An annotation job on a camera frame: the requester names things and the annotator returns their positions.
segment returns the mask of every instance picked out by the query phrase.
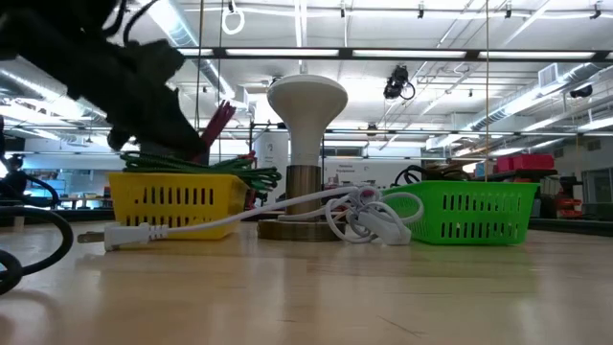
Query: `yellow basket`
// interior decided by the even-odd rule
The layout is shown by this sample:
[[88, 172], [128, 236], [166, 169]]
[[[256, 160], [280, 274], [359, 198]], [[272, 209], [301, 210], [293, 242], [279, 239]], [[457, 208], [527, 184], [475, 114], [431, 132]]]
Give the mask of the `yellow basket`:
[[[172, 228], [225, 219], [244, 209], [249, 188], [230, 174], [112, 172], [108, 177], [115, 220], [122, 225], [148, 222]], [[170, 238], [218, 240], [237, 224]]]

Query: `table surface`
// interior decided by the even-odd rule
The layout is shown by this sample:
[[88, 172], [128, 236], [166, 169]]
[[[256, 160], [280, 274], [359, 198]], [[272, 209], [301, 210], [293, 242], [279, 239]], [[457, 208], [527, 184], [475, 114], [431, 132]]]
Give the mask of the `table surface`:
[[[77, 233], [99, 223], [76, 224]], [[55, 250], [0, 235], [23, 262]], [[0, 344], [612, 344], [613, 239], [519, 246], [163, 241], [78, 244], [0, 297]]]

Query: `white lamp shade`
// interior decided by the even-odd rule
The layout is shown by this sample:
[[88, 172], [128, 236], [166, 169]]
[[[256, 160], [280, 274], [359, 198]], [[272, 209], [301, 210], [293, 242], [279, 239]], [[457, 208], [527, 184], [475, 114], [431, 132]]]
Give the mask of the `white lamp shade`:
[[316, 166], [324, 131], [347, 105], [347, 91], [325, 77], [297, 75], [277, 80], [267, 96], [289, 130], [291, 165]]

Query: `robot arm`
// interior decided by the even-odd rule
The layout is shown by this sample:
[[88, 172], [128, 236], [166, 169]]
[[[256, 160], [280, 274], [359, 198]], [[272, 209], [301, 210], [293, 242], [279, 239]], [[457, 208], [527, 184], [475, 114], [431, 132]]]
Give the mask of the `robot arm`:
[[119, 150], [130, 136], [172, 149], [185, 158], [206, 149], [167, 80], [183, 56], [166, 40], [119, 46], [107, 38], [119, 31], [127, 0], [115, 24], [102, 24], [117, 0], [9, 0], [0, 4], [0, 59], [21, 56], [107, 114], [108, 143]]

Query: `lamp base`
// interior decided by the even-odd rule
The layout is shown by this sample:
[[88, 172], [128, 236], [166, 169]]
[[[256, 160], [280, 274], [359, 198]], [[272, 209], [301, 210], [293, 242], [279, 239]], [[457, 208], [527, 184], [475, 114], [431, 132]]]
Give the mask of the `lamp base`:
[[[345, 233], [345, 223], [336, 226]], [[258, 221], [258, 238], [277, 241], [331, 242], [340, 241], [324, 221]]]

